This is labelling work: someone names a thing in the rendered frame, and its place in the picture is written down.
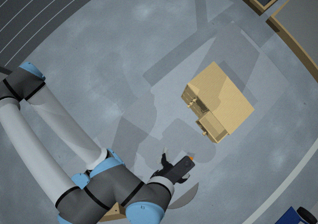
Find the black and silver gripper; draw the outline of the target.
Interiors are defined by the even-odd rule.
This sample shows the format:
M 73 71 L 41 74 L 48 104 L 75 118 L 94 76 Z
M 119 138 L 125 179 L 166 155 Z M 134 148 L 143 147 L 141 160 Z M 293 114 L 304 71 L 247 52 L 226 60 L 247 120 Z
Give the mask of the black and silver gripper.
M 161 163 L 163 169 L 157 170 L 154 174 L 150 177 L 153 178 L 155 176 L 163 176 L 168 170 L 170 170 L 173 165 L 170 162 L 170 158 L 168 156 L 168 149 L 166 147 L 163 148 L 162 155 L 157 159 L 157 164 Z M 190 177 L 190 174 L 185 174 L 177 183 L 181 184 L 185 182 Z

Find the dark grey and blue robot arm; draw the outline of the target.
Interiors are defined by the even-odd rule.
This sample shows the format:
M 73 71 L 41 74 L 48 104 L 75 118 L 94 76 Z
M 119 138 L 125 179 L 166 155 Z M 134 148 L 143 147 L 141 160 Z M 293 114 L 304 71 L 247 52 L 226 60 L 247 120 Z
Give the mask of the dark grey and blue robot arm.
M 195 163 L 182 158 L 163 177 L 147 184 L 110 148 L 100 148 L 47 87 L 44 75 L 25 62 L 0 82 L 0 123 L 21 159 L 54 203 L 60 224 L 97 224 L 116 202 L 131 224 L 160 224 L 174 184 Z M 25 99 L 49 127 L 85 162 L 87 171 L 70 179 L 20 112 Z M 165 178 L 167 177 L 167 178 Z

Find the tan wooden chest of drawers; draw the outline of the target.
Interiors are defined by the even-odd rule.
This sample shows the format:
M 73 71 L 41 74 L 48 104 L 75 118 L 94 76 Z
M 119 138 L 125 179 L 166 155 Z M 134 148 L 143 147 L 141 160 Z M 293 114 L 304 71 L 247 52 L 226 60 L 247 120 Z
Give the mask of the tan wooden chest of drawers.
M 186 85 L 181 98 L 188 86 L 208 108 L 197 116 L 210 111 L 228 135 L 254 111 L 244 95 L 214 61 Z

